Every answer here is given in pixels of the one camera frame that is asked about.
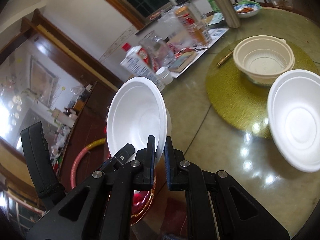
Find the blue and white plate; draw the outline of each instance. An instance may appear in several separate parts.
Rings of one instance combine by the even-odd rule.
[[[242,10],[244,8],[247,8],[247,7],[250,7],[253,9],[253,11],[251,12],[247,12],[247,13],[237,13],[237,15],[239,16],[239,18],[249,18],[249,17],[252,17],[254,15],[256,15],[259,11],[260,11],[260,8],[258,5],[256,4],[242,4],[242,5],[236,5],[234,8],[236,11],[239,11],[239,10]]]

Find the book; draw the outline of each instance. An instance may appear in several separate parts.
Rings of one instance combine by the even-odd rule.
[[[168,68],[169,71],[181,72],[184,70],[190,62],[197,56],[195,51],[182,53],[180,57]]]

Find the round glass tabletop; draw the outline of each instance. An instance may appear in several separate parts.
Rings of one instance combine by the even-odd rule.
[[[215,56],[234,41],[254,35],[271,35],[294,43],[310,56],[320,70],[320,28],[301,15],[264,8],[256,16],[242,19],[240,28],[228,30],[187,71],[168,85],[162,95],[172,119],[173,147],[183,151],[185,159],[202,170],[227,171],[293,237],[319,200],[320,171],[298,171],[282,157],[272,139],[255,137],[229,125],[212,108],[205,87],[205,77]],[[156,196],[141,224],[156,234],[176,230],[183,235],[185,214],[179,203],[185,203],[184,193],[168,191],[163,158],[156,170]],[[174,230],[174,226],[166,221],[172,217],[176,222],[182,221],[176,223]],[[133,226],[133,231],[141,224]]]

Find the green placemat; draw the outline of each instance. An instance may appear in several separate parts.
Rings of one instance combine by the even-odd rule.
[[[221,68],[217,67],[217,63],[240,41],[242,40],[230,44],[214,58],[205,80],[208,97],[213,108],[227,123],[253,135],[271,138],[267,114],[267,97],[270,88],[260,87],[250,82],[236,68],[232,57]],[[305,69],[319,74],[307,53],[291,42],[287,44],[295,57],[293,69]]]

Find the cream plastic bowl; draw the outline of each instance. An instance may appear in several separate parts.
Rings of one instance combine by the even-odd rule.
[[[237,68],[258,84],[271,85],[294,66],[292,49],[284,39],[259,35],[241,41],[233,51]]]
[[[306,70],[282,74],[268,95],[269,127],[283,157],[300,171],[320,169],[320,77]]]
[[[107,118],[107,142],[111,156],[125,144],[138,150],[147,147],[148,136],[156,138],[156,159],[164,150],[166,137],[171,135],[171,119],[162,95],[152,81],[144,77],[128,80],[112,100]]]

